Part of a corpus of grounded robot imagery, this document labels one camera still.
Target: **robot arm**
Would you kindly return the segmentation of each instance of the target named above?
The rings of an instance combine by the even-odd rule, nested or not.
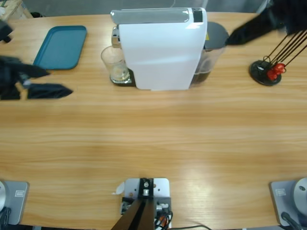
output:
[[[226,44],[243,45],[284,27],[288,35],[307,29],[307,0],[274,0],[271,7],[235,29]]]

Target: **metal bracket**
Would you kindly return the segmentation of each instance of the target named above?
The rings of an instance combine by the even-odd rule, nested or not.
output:
[[[129,178],[125,181],[124,197],[120,207],[123,215],[136,199],[153,199],[154,216],[171,211],[169,180],[166,178]]]

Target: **label sticker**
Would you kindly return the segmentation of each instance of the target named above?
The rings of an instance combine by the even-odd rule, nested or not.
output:
[[[275,189],[276,195],[277,196],[285,196],[286,195],[286,191],[284,188],[279,188],[279,189]]]
[[[24,190],[16,190],[15,197],[24,197]]]

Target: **machine top panel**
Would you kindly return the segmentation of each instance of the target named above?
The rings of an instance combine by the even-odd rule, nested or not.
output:
[[[187,8],[113,10],[111,18],[116,24],[184,23],[189,20],[189,11]]]

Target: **red clip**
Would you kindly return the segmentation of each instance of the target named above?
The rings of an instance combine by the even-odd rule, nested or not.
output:
[[[272,69],[267,72],[268,78],[272,81],[276,80],[278,75],[286,72],[286,69],[284,67],[284,63],[277,63],[275,66],[272,67]]]

